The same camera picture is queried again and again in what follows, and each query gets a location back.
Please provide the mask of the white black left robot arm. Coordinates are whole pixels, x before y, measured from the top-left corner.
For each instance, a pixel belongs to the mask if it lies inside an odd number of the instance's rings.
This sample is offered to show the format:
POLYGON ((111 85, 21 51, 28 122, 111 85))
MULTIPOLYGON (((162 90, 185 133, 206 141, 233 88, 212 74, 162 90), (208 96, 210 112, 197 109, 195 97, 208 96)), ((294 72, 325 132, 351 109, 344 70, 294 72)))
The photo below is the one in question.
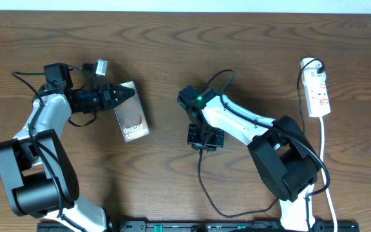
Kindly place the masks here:
POLYGON ((22 217, 46 218, 72 231, 120 231, 107 211, 80 194, 76 172, 60 137, 74 113, 114 109, 135 95, 121 84, 99 83, 106 75, 107 61, 85 63, 91 88, 74 88, 65 63, 44 67, 46 82, 33 88, 33 110, 11 140, 0 142, 0 176, 11 210, 22 217))

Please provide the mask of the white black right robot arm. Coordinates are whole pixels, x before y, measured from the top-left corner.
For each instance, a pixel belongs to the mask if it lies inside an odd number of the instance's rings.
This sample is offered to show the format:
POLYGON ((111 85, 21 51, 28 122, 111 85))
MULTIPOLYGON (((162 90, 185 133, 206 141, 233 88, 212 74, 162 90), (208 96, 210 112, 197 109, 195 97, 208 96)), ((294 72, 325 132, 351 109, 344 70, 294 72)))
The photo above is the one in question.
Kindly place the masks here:
POLYGON ((313 228, 311 198, 319 193, 314 184, 318 172, 327 173, 327 168, 293 119, 262 117, 215 88, 199 92, 187 86, 177 101, 191 120, 188 145, 211 152, 223 147, 226 133, 239 140, 247 146, 262 182, 279 200, 283 228, 313 228))

